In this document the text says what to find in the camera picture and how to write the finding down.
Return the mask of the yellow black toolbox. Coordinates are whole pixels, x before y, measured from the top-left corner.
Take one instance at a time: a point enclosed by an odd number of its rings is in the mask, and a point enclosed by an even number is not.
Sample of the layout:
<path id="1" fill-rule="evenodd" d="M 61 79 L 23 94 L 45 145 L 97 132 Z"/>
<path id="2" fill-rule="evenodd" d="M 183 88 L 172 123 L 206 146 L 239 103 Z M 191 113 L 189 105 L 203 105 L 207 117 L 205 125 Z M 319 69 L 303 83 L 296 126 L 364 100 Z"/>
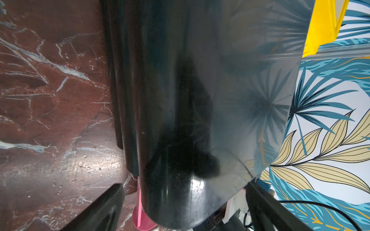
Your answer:
<path id="1" fill-rule="evenodd" d="M 316 0 L 305 42 L 303 58 L 315 55 L 319 46 L 337 39 L 349 0 Z"/>

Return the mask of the aluminium right corner post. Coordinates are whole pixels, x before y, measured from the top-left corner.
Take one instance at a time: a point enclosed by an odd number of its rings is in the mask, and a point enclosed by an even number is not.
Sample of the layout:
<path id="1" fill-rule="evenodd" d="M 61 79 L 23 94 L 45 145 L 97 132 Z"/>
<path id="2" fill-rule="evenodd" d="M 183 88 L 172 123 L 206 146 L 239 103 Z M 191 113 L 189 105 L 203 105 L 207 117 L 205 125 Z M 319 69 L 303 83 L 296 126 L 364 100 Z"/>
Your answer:
<path id="1" fill-rule="evenodd" d="M 315 55 L 309 55 L 302 60 L 325 60 L 335 58 L 357 58 L 370 56 L 370 44 L 357 44 L 319 49 Z"/>

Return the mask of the black drawer cabinet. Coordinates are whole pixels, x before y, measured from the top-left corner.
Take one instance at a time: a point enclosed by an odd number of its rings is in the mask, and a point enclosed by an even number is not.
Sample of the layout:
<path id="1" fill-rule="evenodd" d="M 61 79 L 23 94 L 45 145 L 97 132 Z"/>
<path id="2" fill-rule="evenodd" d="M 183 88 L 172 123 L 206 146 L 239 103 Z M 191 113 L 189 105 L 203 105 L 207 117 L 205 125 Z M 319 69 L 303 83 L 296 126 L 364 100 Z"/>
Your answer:
<path id="1" fill-rule="evenodd" d="M 278 157 L 314 1 L 102 1 L 143 209 L 204 222 Z"/>

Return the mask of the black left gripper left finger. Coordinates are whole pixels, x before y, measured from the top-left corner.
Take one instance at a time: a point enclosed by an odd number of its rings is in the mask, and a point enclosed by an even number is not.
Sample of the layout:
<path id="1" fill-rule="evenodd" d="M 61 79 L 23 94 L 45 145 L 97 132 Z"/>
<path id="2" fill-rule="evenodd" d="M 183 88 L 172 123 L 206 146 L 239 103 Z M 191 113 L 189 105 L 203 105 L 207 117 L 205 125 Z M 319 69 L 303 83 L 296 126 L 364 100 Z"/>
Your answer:
<path id="1" fill-rule="evenodd" d="M 115 231 L 124 202 L 124 189 L 116 183 L 62 228 L 63 231 Z"/>

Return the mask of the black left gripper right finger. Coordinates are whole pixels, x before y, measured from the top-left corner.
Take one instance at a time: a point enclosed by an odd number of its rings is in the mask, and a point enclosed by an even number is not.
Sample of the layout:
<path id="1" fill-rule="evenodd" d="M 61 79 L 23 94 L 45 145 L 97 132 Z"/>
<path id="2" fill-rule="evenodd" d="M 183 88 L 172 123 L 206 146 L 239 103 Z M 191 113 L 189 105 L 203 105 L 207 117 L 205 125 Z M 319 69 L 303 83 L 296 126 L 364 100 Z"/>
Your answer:
<path id="1" fill-rule="evenodd" d="M 246 187 L 246 201 L 255 231 L 310 231 L 271 194 L 255 182 Z"/>

